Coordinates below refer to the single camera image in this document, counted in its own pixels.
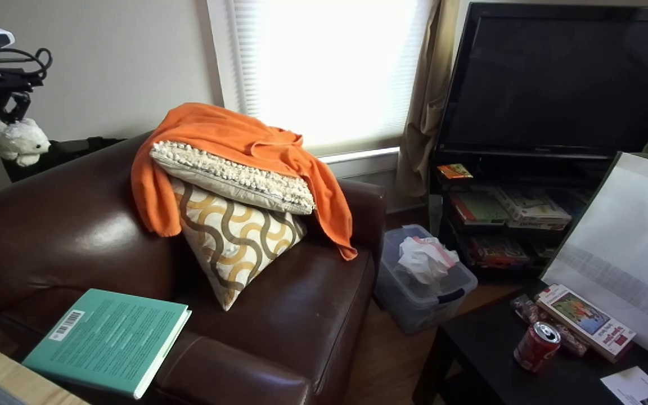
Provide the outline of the white fluffy plush toy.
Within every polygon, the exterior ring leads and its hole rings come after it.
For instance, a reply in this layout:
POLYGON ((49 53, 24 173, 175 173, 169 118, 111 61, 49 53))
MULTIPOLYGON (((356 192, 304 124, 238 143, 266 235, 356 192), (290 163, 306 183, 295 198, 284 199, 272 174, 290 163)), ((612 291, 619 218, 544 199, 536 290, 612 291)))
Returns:
POLYGON ((49 136, 42 128, 24 117, 14 124, 0 120, 0 160, 18 165, 33 165, 49 151, 49 136))

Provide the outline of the orange fleece blanket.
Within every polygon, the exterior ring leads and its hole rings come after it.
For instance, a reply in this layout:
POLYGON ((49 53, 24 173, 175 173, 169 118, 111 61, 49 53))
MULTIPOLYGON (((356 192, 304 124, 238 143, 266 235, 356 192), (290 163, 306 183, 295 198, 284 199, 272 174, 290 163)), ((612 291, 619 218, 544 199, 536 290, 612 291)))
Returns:
POLYGON ((137 146, 131 163, 128 181, 136 210, 155 235, 169 237, 183 231, 171 179, 150 158, 150 146, 165 138, 304 179, 312 192, 319 230, 345 260, 358 255, 349 199, 334 170, 304 149, 302 135, 220 106, 193 101, 171 107, 137 146))

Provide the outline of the cream knitted pillow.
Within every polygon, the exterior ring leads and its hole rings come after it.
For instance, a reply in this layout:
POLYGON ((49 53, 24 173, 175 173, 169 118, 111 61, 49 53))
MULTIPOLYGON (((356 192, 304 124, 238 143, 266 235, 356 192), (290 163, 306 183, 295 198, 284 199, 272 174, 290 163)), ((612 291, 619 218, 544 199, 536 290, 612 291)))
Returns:
POLYGON ((150 158, 169 174, 228 199, 300 215, 315 210, 315 198, 302 178, 247 165, 184 141, 155 141, 150 158))

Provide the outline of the wooden side table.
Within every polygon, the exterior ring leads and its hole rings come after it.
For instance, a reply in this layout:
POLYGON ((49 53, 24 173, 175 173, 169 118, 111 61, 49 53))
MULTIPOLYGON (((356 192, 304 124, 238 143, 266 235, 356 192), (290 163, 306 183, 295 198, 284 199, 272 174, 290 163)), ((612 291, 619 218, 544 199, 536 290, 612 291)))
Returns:
POLYGON ((24 405, 87 405, 77 394, 0 353, 0 389, 24 405))

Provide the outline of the green hardcover book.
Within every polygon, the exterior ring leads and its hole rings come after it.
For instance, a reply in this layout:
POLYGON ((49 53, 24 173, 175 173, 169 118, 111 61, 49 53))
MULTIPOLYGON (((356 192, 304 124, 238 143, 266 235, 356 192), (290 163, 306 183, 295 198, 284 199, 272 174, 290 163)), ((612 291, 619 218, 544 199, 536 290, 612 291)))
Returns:
POLYGON ((24 363, 139 401, 190 316, 187 304, 91 288, 27 353, 24 363))

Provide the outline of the yellow patterned cushion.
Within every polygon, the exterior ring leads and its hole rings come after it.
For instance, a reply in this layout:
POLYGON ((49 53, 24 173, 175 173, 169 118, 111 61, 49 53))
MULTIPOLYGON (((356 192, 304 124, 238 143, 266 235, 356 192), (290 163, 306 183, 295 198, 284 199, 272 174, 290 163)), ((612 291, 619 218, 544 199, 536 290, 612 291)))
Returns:
POLYGON ((223 311, 306 235, 306 226, 293 213, 250 206, 181 179, 173 181, 173 190, 183 233, 223 311))

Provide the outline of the white window blind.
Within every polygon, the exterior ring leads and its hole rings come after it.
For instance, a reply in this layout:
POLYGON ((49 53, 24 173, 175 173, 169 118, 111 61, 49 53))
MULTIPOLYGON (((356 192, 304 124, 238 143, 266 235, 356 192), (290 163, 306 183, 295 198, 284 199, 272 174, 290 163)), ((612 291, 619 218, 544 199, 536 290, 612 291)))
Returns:
POLYGON ((204 0, 223 106, 319 154, 403 135, 434 0, 204 0))

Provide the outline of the beige curtain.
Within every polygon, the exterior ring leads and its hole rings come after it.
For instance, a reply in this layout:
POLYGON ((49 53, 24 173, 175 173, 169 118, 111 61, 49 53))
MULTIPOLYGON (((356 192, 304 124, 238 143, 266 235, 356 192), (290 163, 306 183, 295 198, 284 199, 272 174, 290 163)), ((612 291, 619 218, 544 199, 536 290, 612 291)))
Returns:
POLYGON ((403 195, 418 198, 427 192, 427 158, 450 95, 447 86, 464 11, 465 0, 434 0, 425 23, 397 165, 397 186, 403 195))

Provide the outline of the clear plastic storage bin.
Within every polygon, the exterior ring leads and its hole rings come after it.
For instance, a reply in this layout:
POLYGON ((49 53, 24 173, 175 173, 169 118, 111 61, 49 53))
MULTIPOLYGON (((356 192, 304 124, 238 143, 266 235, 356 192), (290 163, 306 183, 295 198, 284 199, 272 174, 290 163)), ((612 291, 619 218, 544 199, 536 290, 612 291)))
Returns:
POLYGON ((401 331, 418 333, 460 312, 478 277, 421 224, 384 231, 375 302, 401 331))

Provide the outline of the black flat screen television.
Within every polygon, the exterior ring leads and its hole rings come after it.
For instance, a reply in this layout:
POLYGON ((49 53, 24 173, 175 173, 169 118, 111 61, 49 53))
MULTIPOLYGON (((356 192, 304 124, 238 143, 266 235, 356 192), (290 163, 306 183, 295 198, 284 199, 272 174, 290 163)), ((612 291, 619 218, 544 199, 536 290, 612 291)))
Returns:
POLYGON ((645 141, 648 6, 469 6, 443 151, 610 154, 645 141))

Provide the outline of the red soda can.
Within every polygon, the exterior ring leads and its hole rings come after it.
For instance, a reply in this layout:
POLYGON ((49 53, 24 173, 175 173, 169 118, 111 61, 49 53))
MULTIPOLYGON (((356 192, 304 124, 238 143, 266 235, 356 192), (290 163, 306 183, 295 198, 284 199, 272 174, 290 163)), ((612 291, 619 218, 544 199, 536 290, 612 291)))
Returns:
POLYGON ((561 333, 546 321, 533 321, 513 351, 516 362, 538 374, 546 359, 561 349, 561 333))

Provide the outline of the black coffee table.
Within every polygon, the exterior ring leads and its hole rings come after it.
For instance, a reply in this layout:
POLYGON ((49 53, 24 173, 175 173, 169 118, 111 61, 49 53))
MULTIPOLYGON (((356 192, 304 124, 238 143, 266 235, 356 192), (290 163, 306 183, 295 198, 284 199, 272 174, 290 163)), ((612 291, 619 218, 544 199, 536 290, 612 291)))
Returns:
POLYGON ((460 314, 436 329, 412 394, 415 405, 621 405, 603 377, 631 367, 648 374, 648 351, 635 345, 617 363, 588 353, 553 354, 541 374, 525 370, 513 349, 525 335, 506 299, 460 314))

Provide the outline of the white shopping bag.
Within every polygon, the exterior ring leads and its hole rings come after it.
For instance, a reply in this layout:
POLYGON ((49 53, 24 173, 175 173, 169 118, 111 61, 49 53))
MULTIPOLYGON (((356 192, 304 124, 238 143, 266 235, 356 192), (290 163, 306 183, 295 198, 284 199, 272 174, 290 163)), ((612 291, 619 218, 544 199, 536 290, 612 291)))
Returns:
POLYGON ((543 281, 572 288, 648 349, 648 143, 617 154, 543 281))

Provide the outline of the colourful card box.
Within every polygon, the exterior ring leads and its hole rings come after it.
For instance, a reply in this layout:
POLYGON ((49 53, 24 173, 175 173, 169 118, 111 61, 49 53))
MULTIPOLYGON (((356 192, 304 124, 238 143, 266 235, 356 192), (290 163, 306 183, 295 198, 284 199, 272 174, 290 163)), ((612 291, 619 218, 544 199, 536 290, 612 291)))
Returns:
POLYGON ((536 304, 610 362, 619 362, 636 338, 632 329, 568 286, 546 286, 538 291, 536 304))

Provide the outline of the white paper sheet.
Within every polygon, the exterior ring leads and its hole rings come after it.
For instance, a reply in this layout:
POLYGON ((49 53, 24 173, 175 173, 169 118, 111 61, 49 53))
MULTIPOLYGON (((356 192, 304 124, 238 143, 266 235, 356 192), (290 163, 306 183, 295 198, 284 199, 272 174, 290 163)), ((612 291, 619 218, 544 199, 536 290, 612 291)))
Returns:
POLYGON ((603 375, 600 383, 621 405, 648 405, 648 374, 641 367, 603 375))

